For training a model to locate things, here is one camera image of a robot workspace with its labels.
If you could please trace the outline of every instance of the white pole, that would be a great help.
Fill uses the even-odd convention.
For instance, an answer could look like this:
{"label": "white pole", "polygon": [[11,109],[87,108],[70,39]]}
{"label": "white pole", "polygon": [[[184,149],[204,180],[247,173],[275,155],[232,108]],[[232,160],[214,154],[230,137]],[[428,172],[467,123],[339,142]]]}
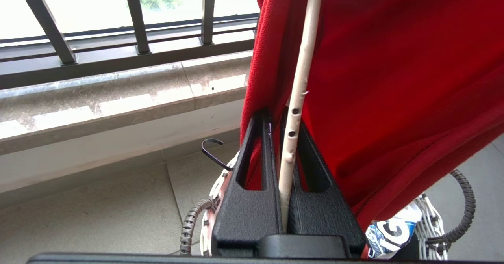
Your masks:
{"label": "white pole", "polygon": [[306,4],[301,48],[299,50],[294,84],[292,85],[292,93],[290,95],[289,112],[287,115],[287,125],[282,149],[282,162],[280,164],[280,178],[278,182],[284,232],[287,231],[297,137],[299,135],[299,124],[301,123],[304,96],[308,93],[306,92],[306,85],[308,84],[311,58],[313,57],[315,40],[317,38],[320,5],[321,0],[308,0]]}

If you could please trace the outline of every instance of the black hook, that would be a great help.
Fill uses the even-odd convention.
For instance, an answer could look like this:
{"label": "black hook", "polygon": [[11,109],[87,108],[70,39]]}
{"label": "black hook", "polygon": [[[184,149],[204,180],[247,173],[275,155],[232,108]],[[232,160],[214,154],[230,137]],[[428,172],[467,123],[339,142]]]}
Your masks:
{"label": "black hook", "polygon": [[209,139],[203,140],[203,142],[201,142],[201,151],[205,154],[205,156],[209,157],[211,160],[213,160],[220,167],[232,172],[233,171],[232,167],[228,167],[225,163],[221,162],[218,158],[214,157],[211,153],[209,153],[209,151],[207,151],[207,149],[205,149],[205,144],[207,142],[216,143],[219,145],[224,145],[224,142],[217,140],[217,139],[214,139],[214,138],[209,138]]}

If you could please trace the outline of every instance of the red fabric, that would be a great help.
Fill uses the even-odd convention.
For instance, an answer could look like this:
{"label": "red fabric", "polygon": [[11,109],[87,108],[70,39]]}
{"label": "red fabric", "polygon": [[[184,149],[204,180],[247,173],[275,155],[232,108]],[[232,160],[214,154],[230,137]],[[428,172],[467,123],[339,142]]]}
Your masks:
{"label": "red fabric", "polygon": [[[241,123],[290,94],[306,0],[261,6]],[[364,229],[504,132],[504,0],[322,0],[303,118]],[[247,186],[259,189],[260,143]]]}

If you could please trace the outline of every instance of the window sill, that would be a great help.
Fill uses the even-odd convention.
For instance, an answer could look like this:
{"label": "window sill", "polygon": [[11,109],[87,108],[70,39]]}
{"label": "window sill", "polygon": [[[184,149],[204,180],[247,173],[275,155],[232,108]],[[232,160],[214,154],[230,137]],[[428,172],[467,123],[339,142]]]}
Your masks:
{"label": "window sill", "polygon": [[0,91],[0,156],[243,99],[251,55]]}

